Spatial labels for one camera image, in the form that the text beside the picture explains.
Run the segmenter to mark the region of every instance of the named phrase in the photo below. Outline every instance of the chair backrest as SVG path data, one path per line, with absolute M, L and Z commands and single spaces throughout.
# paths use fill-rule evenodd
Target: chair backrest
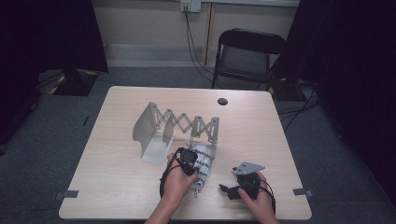
M 280 54 L 286 50 L 286 41 L 279 35 L 246 29 L 223 32 L 219 37 L 219 50 L 221 45 L 270 54 Z

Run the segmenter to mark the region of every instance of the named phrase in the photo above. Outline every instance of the electrical outlet box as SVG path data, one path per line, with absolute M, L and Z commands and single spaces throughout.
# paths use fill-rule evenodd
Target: electrical outlet box
M 180 11 L 184 12 L 187 9 L 188 12 L 201 12 L 200 1 L 180 1 Z

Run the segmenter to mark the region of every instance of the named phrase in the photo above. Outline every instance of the wooden table top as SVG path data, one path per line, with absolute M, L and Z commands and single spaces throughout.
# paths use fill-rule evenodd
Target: wooden table top
M 228 100 L 219 105 L 218 99 Z M 107 94 L 69 190 L 77 198 L 64 198 L 59 215 L 67 219 L 147 219 L 160 200 L 160 178 L 166 164 L 141 160 L 142 148 L 134 141 L 134 125 L 149 102 L 178 116 L 219 117 L 219 141 L 210 177 L 194 197 L 193 189 L 173 215 L 174 220 L 252 220 L 241 200 L 230 201 L 219 184 L 236 186 L 233 167 L 242 161 L 264 165 L 276 197 L 278 219 L 309 219 L 290 148 L 271 95 L 265 91 L 226 91 L 176 88 L 112 87 Z M 177 127 L 171 151 L 184 147 L 188 133 Z

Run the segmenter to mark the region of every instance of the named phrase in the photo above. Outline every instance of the person's right hand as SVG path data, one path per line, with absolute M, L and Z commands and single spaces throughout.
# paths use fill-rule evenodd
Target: person's right hand
M 266 178 L 262 173 L 257 172 L 257 175 L 259 175 L 260 180 L 266 181 Z M 262 181 L 260 181 L 260 186 L 267 189 L 267 185 Z M 256 200 L 251 200 L 243 189 L 238 189 L 238 193 L 246 203 L 248 209 L 250 209 L 250 212 L 261 224 L 279 223 L 272 210 L 270 196 L 267 192 L 259 189 L 259 194 L 257 195 Z

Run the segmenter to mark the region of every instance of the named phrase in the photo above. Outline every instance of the metal bookend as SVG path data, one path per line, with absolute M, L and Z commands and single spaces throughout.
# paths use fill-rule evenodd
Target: metal bookend
M 185 127 L 181 124 L 183 119 L 187 122 Z M 165 124 L 163 132 L 160 131 L 162 123 Z M 136 122 L 133 131 L 133 139 L 139 141 L 142 146 L 142 160 L 157 164 L 166 162 L 166 155 L 174 140 L 175 126 L 183 133 L 191 129 L 189 147 L 194 147 L 197 144 L 195 138 L 199 138 L 202 133 L 206 133 L 208 136 L 207 142 L 210 145 L 205 145 L 211 149 L 212 159 L 215 159 L 219 135 L 219 118 L 212 118 L 208 124 L 205 124 L 200 116 L 196 116 L 194 121 L 191 121 L 186 113 L 182 113 L 176 118 L 171 109 L 166 109 L 162 114 L 158 106 L 150 102 Z
M 155 103 L 150 102 L 134 126 L 133 139 L 142 146 L 142 160 L 164 164 L 174 140 L 173 111 L 162 114 Z M 163 132 L 161 124 L 165 123 Z

